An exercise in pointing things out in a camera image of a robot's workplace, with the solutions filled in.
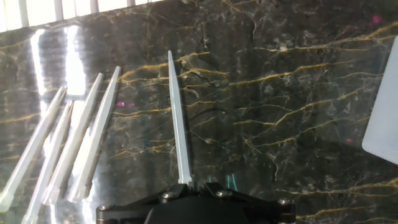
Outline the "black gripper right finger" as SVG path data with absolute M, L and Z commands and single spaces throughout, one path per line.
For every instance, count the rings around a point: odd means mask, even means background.
M 262 200 L 250 195 L 224 188 L 219 182 L 205 182 L 198 188 L 204 197 L 237 205 L 249 221 L 267 220 L 271 223 L 295 223 L 295 202 L 287 198 Z

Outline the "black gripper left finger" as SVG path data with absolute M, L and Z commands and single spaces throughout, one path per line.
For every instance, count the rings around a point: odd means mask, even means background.
M 188 184 L 171 187 L 127 205 L 100 206 L 96 209 L 96 224 L 123 223 L 126 220 L 143 222 L 156 206 L 195 195 L 197 191 Z

